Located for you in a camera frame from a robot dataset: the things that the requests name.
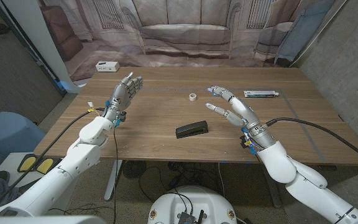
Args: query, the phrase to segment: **white box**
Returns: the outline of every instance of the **white box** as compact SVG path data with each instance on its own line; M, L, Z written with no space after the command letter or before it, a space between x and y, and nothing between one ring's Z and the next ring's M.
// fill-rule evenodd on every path
M96 64L98 72L116 72L118 71L118 68L118 62L98 62Z

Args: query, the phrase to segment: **toothpaste tube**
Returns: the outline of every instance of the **toothpaste tube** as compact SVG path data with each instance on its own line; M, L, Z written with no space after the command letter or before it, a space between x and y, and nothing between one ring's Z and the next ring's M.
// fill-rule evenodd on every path
M274 96L278 96L278 93L276 91L244 91L244 95L246 97L258 97L258 98L263 98L263 97L274 97Z

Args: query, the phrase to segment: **electrical wire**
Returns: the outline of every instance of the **electrical wire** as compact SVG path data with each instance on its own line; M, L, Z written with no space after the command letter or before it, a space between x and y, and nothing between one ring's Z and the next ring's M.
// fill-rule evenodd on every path
M113 210L113 208L111 208L109 206L97 206L97 207L92 207L92 206L95 206L95 204L94 203L88 203L88 204L82 205L82 206L80 206L78 208L71 208L71 209L68 209L68 210L62 210L60 208L51 208L48 211L59 210L59 211L63 212L64 215L81 215L82 212L86 211L85 212L85 215L86 215L86 214L88 214L89 211L93 210L93 215L96 215L99 212L98 209L100 209L100 208L109 208L109 209Z
M118 176L118 145L116 139L116 126L114 125L114 130L112 132L114 136L114 143L116 143L116 180L114 181L114 221L113 223L116 224L117 220L117 212L116 212L116 202L117 202L117 176Z
M138 182L138 184L139 184L139 188L140 188L140 190L142 191L142 193L143 193L151 202L154 203L154 200L151 199L151 198L145 193L145 191L144 191L143 188L142 188L142 185L140 184L140 180L141 180L141 178L143 177L143 175L146 173L146 171L148 171L149 169L153 169L153 168L156 168L156 169L158 170L158 173L160 174L161 184L162 184L162 186L164 187L165 190L168 190L168 189L165 187L164 183L162 182L161 170L160 170L160 168L158 168L158 167L156 167L156 166L148 167L148 168L144 171L144 173L139 177L139 179L137 180L137 182Z
M187 200L189 200L190 205L191 205L190 215L193 214L193 203L191 202L191 200L190 200L186 195L179 194L179 193L175 193L175 192L167 192L167 193L165 193L164 195L166 195L166 194L177 194L177 195L179 195L179 196L184 196Z
M219 171L219 176L221 177L221 182L222 182L223 197L226 198L226 194L224 193L224 184L223 184L223 179L222 179L222 174L221 174L221 163L220 162L218 162L218 171Z
M267 121L266 122L266 125L269 127L273 124L275 124L277 121L292 121L292 122L297 122L297 123L301 123L301 124L306 124L306 125L309 125L309 126L312 126L312 127L315 127L315 128L318 128L320 130L323 130L325 132L327 132L328 134L334 136L336 139L340 140L341 142L343 142L345 145L349 146L351 149L355 150L355 152L358 153L358 148L356 148L355 146L353 146L350 142L346 141L345 139L343 139L342 137L340 137L339 135L337 135L336 133L334 133L333 131L327 129L327 128L324 128L318 124L314 124L314 123L311 123L311 122L308 122L308 121L303 121L303 120L300 120L300 119L295 119L295 118L275 118L275 119L272 119L270 121Z
M189 168L187 168L185 165L192 165L193 162L189 162L189 163L186 163L186 162L183 162L181 163L181 168L183 169L183 171L179 171L179 173L181 174L181 176L183 176L189 183L197 183L197 184L200 184L200 185L203 185L202 183L199 183L198 181L196 180L189 180L186 175L185 175L185 172L195 172L196 170L199 171L199 174L201 174L202 172L204 172L211 180L213 180L216 184L216 187L217 187L217 191L220 191L220 194L223 195L223 186L221 185L221 181L219 181L219 177L217 178L214 178L214 177L211 177L210 174L213 174L215 176L218 176L217 173L215 172L212 172L210 170L205 170L205 169L201 169L201 163L200 163L200 169L198 168L193 168L193 171L192 170L189 170Z
M187 213L187 206L186 206L186 203L185 203L184 199L180 196L180 194L179 194L177 188L174 187L174 189L175 189L175 191L177 192L177 194L179 195L179 197L180 197L181 201L183 202L183 204L185 204L185 213Z
M49 146L41 153L41 155L35 160L35 162L11 185L9 186L9 188L0 196L0 202L1 200L7 195L9 194L12 189L30 172L32 171L32 169L43 159L44 155L49 151L49 149L60 139L60 137L67 131L67 129L74 124L76 121L78 121L80 118L82 118L83 116L89 114L91 112L87 111L81 115L79 115L79 117L75 118L72 122L70 122L70 124L68 124L65 129L63 129L63 131L61 131L61 133L49 144Z
M242 221L239 217L236 217L237 220L239 220L240 222L247 224L246 222Z

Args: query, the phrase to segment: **gray cushion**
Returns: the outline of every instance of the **gray cushion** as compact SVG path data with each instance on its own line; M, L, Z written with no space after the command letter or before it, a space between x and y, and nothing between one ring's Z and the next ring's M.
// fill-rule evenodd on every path
M259 34L258 42L265 45L279 46L291 26L292 22L283 22L273 27L264 28Z
M168 24L166 0L132 0L143 26Z
M201 0L167 0L167 11L169 24L201 23Z
M231 0L202 0L201 24L226 26Z
M225 44L230 30L224 26L169 24L141 27L143 38L159 39L177 44Z

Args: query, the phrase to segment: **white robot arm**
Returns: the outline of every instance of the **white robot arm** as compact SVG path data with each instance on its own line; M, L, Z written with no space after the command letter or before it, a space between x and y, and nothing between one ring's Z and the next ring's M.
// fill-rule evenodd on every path
M43 215L71 182L97 164L108 140L104 131L115 127L118 117L142 88L142 77L130 80L132 73L115 88L106 109L80 131L80 137L69 147L65 158L15 201L0 207L0 217L34 217Z
M207 103L206 107L223 115L231 124L242 127L246 141L252 147L253 139L261 148L256 152L273 180L286 184L288 192L301 203L318 212L331 223L358 222L358 209L326 188L327 180L314 169L293 160L279 141L274 140L261 125L251 107L219 86L208 88L214 96L227 100L241 119L230 111Z

